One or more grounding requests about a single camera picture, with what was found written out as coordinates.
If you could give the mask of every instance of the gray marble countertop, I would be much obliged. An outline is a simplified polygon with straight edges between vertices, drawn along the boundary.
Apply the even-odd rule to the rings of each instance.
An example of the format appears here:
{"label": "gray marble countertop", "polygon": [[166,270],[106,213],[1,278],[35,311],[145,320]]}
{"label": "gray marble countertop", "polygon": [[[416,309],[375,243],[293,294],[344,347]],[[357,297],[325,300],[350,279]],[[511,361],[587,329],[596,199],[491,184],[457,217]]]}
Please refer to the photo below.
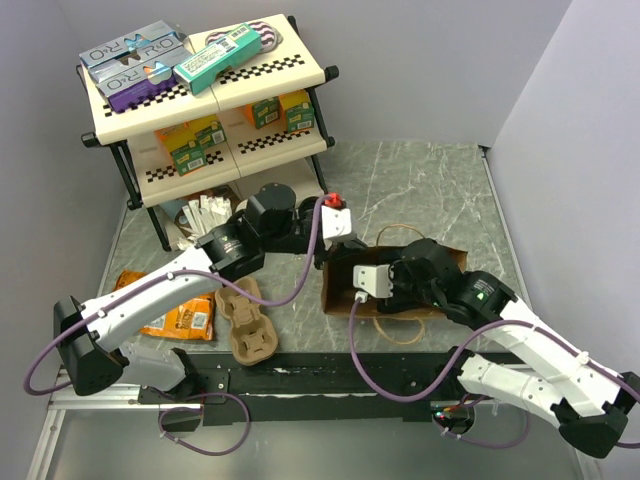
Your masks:
{"label": "gray marble countertop", "polygon": [[[520,293],[512,252],[476,145],[440,145],[424,142],[339,142],[321,156],[327,185],[341,193],[357,219],[359,236],[373,245],[378,232],[390,223],[413,225],[442,244],[469,252],[467,268],[493,273]],[[405,245],[418,238],[414,232],[390,229],[382,244]],[[160,247],[144,209],[129,211],[108,266],[105,292],[111,291],[123,269],[151,272],[180,252]],[[265,267],[253,274],[262,295],[284,297],[294,287],[302,256],[271,254]],[[264,308],[278,333],[279,351],[348,351],[347,320],[325,315],[320,306],[321,272],[312,270],[302,292],[289,305]],[[396,340],[411,339],[418,322],[381,320]],[[397,346],[382,338],[368,320],[359,321],[359,351],[443,352],[460,344],[466,327],[446,318],[426,321],[422,340]],[[135,341],[157,348],[179,346],[187,351],[229,351],[229,322],[215,317],[212,342],[173,341],[137,335]],[[479,340],[472,348],[502,351]]]}

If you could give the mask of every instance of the red button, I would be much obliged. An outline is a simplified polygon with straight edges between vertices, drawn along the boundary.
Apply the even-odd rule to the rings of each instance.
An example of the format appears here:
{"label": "red button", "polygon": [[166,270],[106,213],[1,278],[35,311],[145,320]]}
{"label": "red button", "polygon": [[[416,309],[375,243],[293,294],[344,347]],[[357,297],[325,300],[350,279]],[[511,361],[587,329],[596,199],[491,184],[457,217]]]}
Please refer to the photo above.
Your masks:
{"label": "red button", "polygon": [[340,208],[342,206],[342,198],[337,193],[330,193],[324,204],[330,208]]}

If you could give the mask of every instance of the shelf frame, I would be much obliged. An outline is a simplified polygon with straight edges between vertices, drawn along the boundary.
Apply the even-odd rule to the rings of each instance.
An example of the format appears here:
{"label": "shelf frame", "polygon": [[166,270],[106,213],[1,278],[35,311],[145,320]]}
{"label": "shelf frame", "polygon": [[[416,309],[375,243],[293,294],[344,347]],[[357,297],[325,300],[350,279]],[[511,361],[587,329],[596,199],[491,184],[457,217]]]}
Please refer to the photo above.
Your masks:
{"label": "shelf frame", "polygon": [[[300,33],[298,31],[297,21],[293,15],[287,16],[287,21],[296,32],[298,37],[300,37]],[[85,85],[85,79],[82,72],[82,66],[76,65],[76,74],[78,75],[82,86],[87,92],[87,86]],[[325,74],[325,83],[338,78],[340,72],[338,67],[332,65],[330,67],[326,67],[324,69]],[[322,136],[323,140],[327,144],[327,148],[330,148],[335,145],[335,139],[330,136],[327,132],[326,125],[324,123],[324,117],[322,116],[322,110],[320,108],[320,103],[318,101],[318,96],[316,94],[316,88],[319,85],[306,88],[305,90],[309,94],[309,99],[314,109],[314,116],[316,119],[316,125],[318,127],[318,131]],[[160,240],[160,244],[162,249],[169,252],[171,251],[171,245],[169,244],[169,238],[167,232],[162,226],[162,222],[158,218],[158,215],[155,211],[155,207],[147,207],[144,205],[142,200],[142,195],[140,194],[140,187],[138,184],[138,179],[136,177],[136,172],[133,164],[133,158],[131,155],[131,151],[129,149],[129,145],[127,140],[120,140],[117,142],[113,142],[110,144],[103,145],[100,143],[98,136],[95,131],[90,131],[81,135],[81,141],[83,145],[87,148],[109,148],[111,151],[111,155],[116,163],[116,167],[118,168],[118,172],[122,178],[122,182],[127,190],[127,194],[129,199],[127,200],[127,207],[130,210],[137,210],[138,208],[146,208],[147,213],[149,214],[149,218],[151,223],[153,224],[153,228],[158,235],[158,239]],[[310,157],[311,164],[313,166],[314,173],[316,175],[316,179],[318,181],[318,185],[322,189],[323,192],[328,193],[327,184],[324,178],[324,174],[322,172],[322,166],[320,165],[320,159],[317,154],[311,155]]]}

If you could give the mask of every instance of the white wall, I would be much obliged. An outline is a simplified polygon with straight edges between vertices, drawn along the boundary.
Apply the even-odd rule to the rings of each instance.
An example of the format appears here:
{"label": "white wall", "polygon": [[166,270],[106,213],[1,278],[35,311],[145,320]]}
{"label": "white wall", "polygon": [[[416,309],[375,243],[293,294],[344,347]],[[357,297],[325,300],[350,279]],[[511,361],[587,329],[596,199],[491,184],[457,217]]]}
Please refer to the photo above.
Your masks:
{"label": "white wall", "polygon": [[159,18],[199,32],[293,14],[337,139],[492,145],[570,0],[58,0],[83,48]]}
{"label": "white wall", "polygon": [[[640,373],[640,3],[574,0],[489,164],[537,311]],[[640,407],[627,439],[640,440]],[[614,451],[605,477],[638,478]]]}
{"label": "white wall", "polygon": [[[78,43],[53,0],[0,0],[0,478],[25,478],[46,412],[22,390],[52,338],[53,305],[95,296],[123,204],[74,73]],[[48,358],[35,383],[53,382]]]}

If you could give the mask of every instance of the orange bag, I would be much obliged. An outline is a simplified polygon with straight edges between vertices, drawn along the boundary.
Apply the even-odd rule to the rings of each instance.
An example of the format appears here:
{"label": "orange bag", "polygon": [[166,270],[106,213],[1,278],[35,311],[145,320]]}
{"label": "orange bag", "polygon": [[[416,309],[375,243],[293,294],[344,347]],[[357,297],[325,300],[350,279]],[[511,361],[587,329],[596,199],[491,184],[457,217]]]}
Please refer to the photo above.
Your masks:
{"label": "orange bag", "polygon": [[[140,280],[145,275],[146,273],[124,270],[118,277],[114,291]],[[214,307],[213,293],[192,298],[149,322],[140,329],[140,333],[179,340],[213,340]]]}

